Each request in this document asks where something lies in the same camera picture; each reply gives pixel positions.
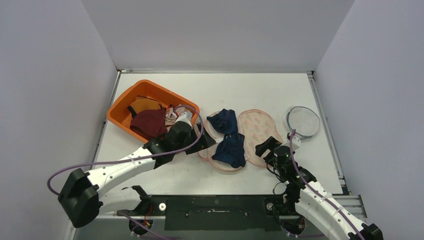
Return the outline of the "dark red bra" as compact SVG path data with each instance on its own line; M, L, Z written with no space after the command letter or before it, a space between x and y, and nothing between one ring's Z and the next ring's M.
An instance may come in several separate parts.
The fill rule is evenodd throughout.
M165 123L167 108L145 109L139 113L136 113L131 106L127 108L132 117L129 128L139 136L150 140L168 132L168 126Z

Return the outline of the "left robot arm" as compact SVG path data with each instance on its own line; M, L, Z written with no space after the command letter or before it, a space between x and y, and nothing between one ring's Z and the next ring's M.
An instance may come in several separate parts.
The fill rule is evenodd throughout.
M75 228L92 222L98 215L119 210L144 215L149 210L149 196L140 186L125 187L110 193L123 182L171 162L174 156L208 149L216 144L198 123L192 127L178 121L167 133L152 138L133 153L106 166L83 171L73 170L58 194L58 201Z

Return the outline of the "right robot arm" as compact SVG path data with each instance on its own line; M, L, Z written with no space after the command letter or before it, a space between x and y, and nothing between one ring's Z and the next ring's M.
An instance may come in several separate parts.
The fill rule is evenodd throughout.
M271 166L285 185L282 207L290 215L299 214L311 222L329 240L382 240L381 229L350 213L324 189L318 179L294 159L302 145L295 134L288 134L288 142L274 137L255 146L255 155Z

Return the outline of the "floral padded bra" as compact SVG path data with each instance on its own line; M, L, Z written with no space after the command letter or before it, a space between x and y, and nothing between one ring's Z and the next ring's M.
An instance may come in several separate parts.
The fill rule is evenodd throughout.
M255 147L265 142L269 137L274 137L279 142L283 142L282 136L277 130L274 119L266 112L259 109L245 110L237 117L238 132L244 135L244 159L259 168L265 168L266 163L255 155ZM196 155L203 161L212 164L216 169L223 172L236 172L242 167L232 167L229 163L218 161L212 158L215 154L218 144L224 139L222 133L213 129L212 125L206 121L204 130L216 144L210 148L201 150Z

